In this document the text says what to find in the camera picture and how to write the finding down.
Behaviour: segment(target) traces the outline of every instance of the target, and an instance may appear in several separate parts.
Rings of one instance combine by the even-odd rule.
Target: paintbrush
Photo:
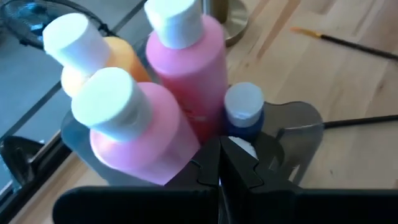
[[[314,32],[314,31],[308,30],[308,29],[303,29],[303,28],[299,28],[299,27],[292,27],[290,30],[293,31],[293,32],[297,32],[297,33],[300,33],[300,34],[304,34],[304,35],[313,37],[313,38],[322,39],[322,40],[329,41],[329,42],[332,42],[332,43],[335,43],[335,44],[343,45],[343,46],[349,47],[351,49],[360,50],[360,51],[368,53],[368,54],[372,54],[372,55],[376,55],[376,56],[379,56],[379,57],[383,57],[383,58],[387,58],[387,59],[393,59],[393,60],[397,60],[398,61],[398,55],[394,55],[394,54],[389,53],[389,52],[385,52],[385,51],[374,49],[374,48],[371,48],[371,47],[366,47],[366,46],[363,46],[363,45],[355,44],[355,43],[352,43],[352,42],[348,42],[346,40],[341,40],[341,39],[338,39],[336,37],[332,37],[332,36],[329,36],[329,35],[321,34],[321,33]]]

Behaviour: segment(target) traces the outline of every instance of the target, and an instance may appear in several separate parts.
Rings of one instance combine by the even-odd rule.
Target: brass lamp base
[[[236,44],[246,31],[249,23],[249,13],[241,0],[229,0],[229,12],[224,27],[225,45]]]

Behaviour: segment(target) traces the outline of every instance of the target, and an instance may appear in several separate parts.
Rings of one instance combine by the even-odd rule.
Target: wooden surface
[[[306,101],[325,121],[398,114],[395,62],[293,34],[292,26],[398,53],[397,0],[244,0],[246,35],[228,50],[231,83],[259,85],[267,101]],[[325,133],[302,186],[398,187],[398,123]],[[72,156],[14,223],[51,223],[56,198],[104,180]]]

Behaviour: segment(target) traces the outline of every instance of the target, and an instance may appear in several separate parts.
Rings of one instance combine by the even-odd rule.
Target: white bottle cap
[[[100,32],[80,13],[53,20],[43,30],[44,50],[64,67],[92,75],[105,67],[110,48]]]
[[[249,82],[233,85],[225,94],[224,105],[229,122],[238,128],[254,125],[263,113],[261,89]]]
[[[152,107],[130,74],[98,70],[72,99],[77,121],[115,141],[137,139],[149,127]]]
[[[148,0],[144,9],[161,43],[168,48],[190,47],[205,32],[199,0]]]

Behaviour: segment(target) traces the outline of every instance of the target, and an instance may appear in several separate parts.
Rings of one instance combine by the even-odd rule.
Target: black paintbrush handle
[[[384,57],[384,58],[393,59],[393,60],[397,60],[398,61],[398,55],[394,55],[394,54],[389,53],[389,52],[385,52],[385,51],[378,50],[378,49],[373,49],[373,48],[370,48],[370,47],[365,47],[363,45],[359,45],[359,44],[355,44],[355,43],[348,42],[348,41],[345,41],[345,40],[337,39],[337,38],[334,38],[334,37],[331,37],[331,36],[328,36],[328,35],[321,35],[321,38],[323,40],[327,40],[327,41],[330,41],[330,42],[333,42],[333,43],[336,43],[336,44],[344,45],[346,47],[349,47],[349,48],[352,48],[352,49],[355,49],[355,50],[360,50],[360,51],[366,52],[368,54],[373,54],[373,55],[376,55],[376,56],[380,56],[380,57]]]
[[[376,124],[383,122],[391,122],[398,121],[398,115],[388,115],[388,116],[377,116],[372,118],[359,118],[359,119],[347,119],[341,121],[328,121],[323,123],[323,127],[325,129],[329,128],[342,128],[347,126],[354,125],[363,125],[363,124]]]

